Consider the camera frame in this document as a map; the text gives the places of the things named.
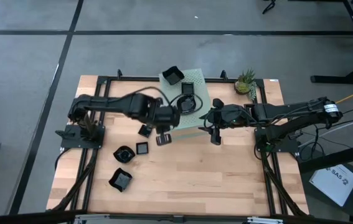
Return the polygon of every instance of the succulent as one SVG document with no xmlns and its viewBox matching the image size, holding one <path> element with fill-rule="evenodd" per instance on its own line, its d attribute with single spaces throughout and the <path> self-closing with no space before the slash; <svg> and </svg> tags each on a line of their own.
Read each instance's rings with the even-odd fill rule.
<svg viewBox="0 0 353 224">
<path fill-rule="evenodd" d="M 244 74 L 244 71 L 243 71 L 243 73 L 238 77 L 237 81 L 250 84 L 250 83 L 253 83 L 255 81 L 254 76 L 255 76 L 255 72 L 253 72 L 252 69 L 248 69 L 245 74 Z"/>
<path fill-rule="evenodd" d="M 250 84 L 247 84 L 247 83 L 245 83 L 245 82 L 238 81 L 238 82 L 236 82 L 236 89 L 237 89 L 240 93 L 246 93 L 246 92 L 250 91 Z"/>
<path fill-rule="evenodd" d="M 250 89 L 250 92 L 248 93 L 248 99 L 254 100 L 257 97 L 257 83 L 252 82 L 250 84 L 249 89 Z"/>
<path fill-rule="evenodd" d="M 254 79 L 255 72 L 252 69 L 248 69 L 247 72 L 243 72 L 235 83 L 235 88 L 240 93 L 248 93 L 248 98 L 254 100 L 257 97 L 257 83 Z"/>
</svg>

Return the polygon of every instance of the wooden tabletop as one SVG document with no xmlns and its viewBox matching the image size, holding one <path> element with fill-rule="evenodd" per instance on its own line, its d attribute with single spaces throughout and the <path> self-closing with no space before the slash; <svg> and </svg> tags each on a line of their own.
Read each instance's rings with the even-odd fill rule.
<svg viewBox="0 0 353 224">
<path fill-rule="evenodd" d="M 94 75 L 81 76 L 77 96 L 93 95 L 96 80 Z M 282 105 L 278 80 L 264 80 L 264 83 L 268 102 Z M 112 81 L 109 96 L 123 96 L 146 86 L 159 86 L 159 83 Z M 208 83 L 207 87 L 211 100 L 220 98 L 225 104 L 250 103 L 246 96 L 235 94 L 231 83 Z M 143 93 L 159 96 L 155 90 Z M 269 215 L 262 164 L 253 155 L 253 128 L 221 130 L 221 146 L 211 144 L 210 136 L 203 135 L 159 147 L 155 131 L 149 139 L 140 136 L 141 123 L 122 114 L 106 113 L 104 125 L 105 142 L 98 153 L 89 212 Z M 137 142 L 144 141 L 149 142 L 149 154 L 136 155 L 128 164 L 114 158 L 113 152 L 120 146 L 135 149 Z M 59 160 L 47 208 L 56 206 L 74 184 L 81 151 L 71 149 Z M 278 153 L 278 160 L 285 189 L 300 209 L 308 213 L 297 162 L 287 153 Z M 108 183 L 119 167 L 133 176 L 122 193 Z M 83 185 L 77 208 L 82 207 L 84 192 Z M 280 213 L 274 186 L 273 195 L 276 211 Z"/>
</svg>

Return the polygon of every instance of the gray carpet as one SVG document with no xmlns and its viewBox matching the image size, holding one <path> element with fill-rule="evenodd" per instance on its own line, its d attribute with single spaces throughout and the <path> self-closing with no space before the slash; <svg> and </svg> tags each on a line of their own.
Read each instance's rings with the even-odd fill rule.
<svg viewBox="0 0 353 224">
<path fill-rule="evenodd" d="M 278 1 L 262 15 L 264 1 L 85 1 L 77 30 L 353 30 L 342 3 Z M 0 29 L 65 29 L 77 1 L 0 0 Z M 0 35 L 0 215 L 21 164 L 59 60 L 65 36 Z M 41 212 L 50 192 L 54 160 L 80 75 L 151 76 L 177 65 L 222 70 L 237 77 L 253 68 L 257 78 L 280 80 L 285 103 L 320 96 L 339 100 L 353 85 L 313 84 L 311 75 L 344 76 L 353 70 L 353 37 L 257 37 L 206 35 L 74 36 L 50 110 L 21 212 Z M 353 100 L 340 105 L 353 108 Z M 353 112 L 343 121 L 353 119 Z M 307 132 L 314 133 L 313 128 Z M 326 136 L 353 147 L 353 126 Z M 345 149 L 324 142 L 327 153 Z M 305 189 L 312 187 L 304 183 Z M 347 214 L 307 195 L 316 217 L 347 220 Z M 119 223 L 136 221 L 117 221 Z"/>
</svg>

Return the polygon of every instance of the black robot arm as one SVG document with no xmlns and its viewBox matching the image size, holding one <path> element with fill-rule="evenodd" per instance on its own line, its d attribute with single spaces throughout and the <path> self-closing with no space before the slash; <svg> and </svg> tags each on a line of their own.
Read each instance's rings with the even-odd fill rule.
<svg viewBox="0 0 353 224">
<path fill-rule="evenodd" d="M 211 134 L 211 142 L 214 144 L 220 144 L 220 129 L 256 127 L 265 132 L 264 140 L 273 144 L 290 133 L 312 124 L 325 124 L 326 128 L 330 128 L 342 118 L 342 113 L 338 111 L 335 102 L 326 97 L 281 106 L 268 103 L 224 105 L 220 99 L 214 99 L 213 106 L 214 108 L 201 119 L 212 123 L 203 130 Z M 283 118 L 290 120 L 276 125 Z"/>
<path fill-rule="evenodd" d="M 136 119 L 144 124 L 156 128 L 157 144 L 163 145 L 171 142 L 171 135 L 164 134 L 170 126 L 179 125 L 180 112 L 175 106 L 162 105 L 161 98 L 153 98 L 141 93 L 117 97 L 101 97 L 80 95 L 74 99 L 68 118 L 82 127 L 85 137 L 91 140 L 97 138 L 98 126 L 88 117 L 89 111 L 104 111 L 123 113 L 125 116 Z"/>
</svg>

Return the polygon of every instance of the white box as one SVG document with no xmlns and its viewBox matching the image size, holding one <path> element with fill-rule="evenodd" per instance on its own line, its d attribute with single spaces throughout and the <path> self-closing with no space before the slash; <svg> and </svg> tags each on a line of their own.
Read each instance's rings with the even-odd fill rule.
<svg viewBox="0 0 353 224">
<path fill-rule="evenodd" d="M 353 173 L 343 165 L 336 165 L 317 170 L 309 182 L 342 207 L 353 189 Z"/>
</svg>

